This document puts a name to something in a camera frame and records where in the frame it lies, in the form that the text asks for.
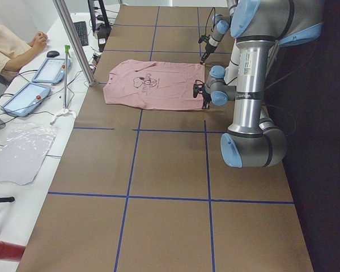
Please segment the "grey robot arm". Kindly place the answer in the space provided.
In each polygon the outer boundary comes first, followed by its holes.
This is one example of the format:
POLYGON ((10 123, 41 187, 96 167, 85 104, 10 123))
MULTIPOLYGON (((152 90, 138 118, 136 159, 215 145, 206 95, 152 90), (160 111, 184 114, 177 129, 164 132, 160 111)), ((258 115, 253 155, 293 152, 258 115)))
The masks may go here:
POLYGON ((201 44, 202 42, 204 42, 206 44, 205 52, 200 60, 201 65, 206 62, 210 54, 215 52, 224 35, 229 31, 233 14, 238 3, 238 1, 227 1, 227 7, 229 11, 228 16, 223 16, 222 14, 217 14, 216 12, 214 12, 214 15, 212 17, 211 34, 207 35, 205 32, 204 35, 201 35, 199 37, 198 43, 201 44))
POLYGON ((301 45, 321 34, 323 1, 228 1, 228 16, 215 15, 205 37, 208 56, 229 33, 235 44, 228 67, 216 65, 202 87, 206 101, 233 101, 232 124, 220 140, 230 167, 269 167, 285 156, 284 133, 262 108, 271 48, 301 45))

